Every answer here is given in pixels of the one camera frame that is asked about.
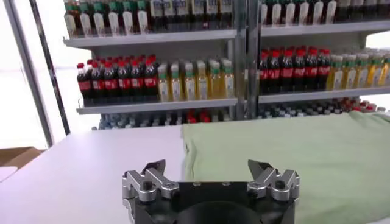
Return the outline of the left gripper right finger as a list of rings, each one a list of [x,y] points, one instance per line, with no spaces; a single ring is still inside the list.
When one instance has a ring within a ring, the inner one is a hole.
[[[270,196],[273,200],[297,201],[300,194],[300,176],[295,170],[280,173],[269,163],[249,159],[247,162],[253,181],[247,183],[247,193],[256,199]]]

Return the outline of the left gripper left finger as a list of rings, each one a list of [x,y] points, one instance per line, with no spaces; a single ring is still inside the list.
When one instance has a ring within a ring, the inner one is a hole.
[[[125,171],[122,175],[122,198],[138,198],[143,203],[150,203],[156,200],[159,192],[162,198],[173,199],[179,194],[180,186],[164,176],[165,167],[166,160],[162,159],[147,163],[140,173]]]

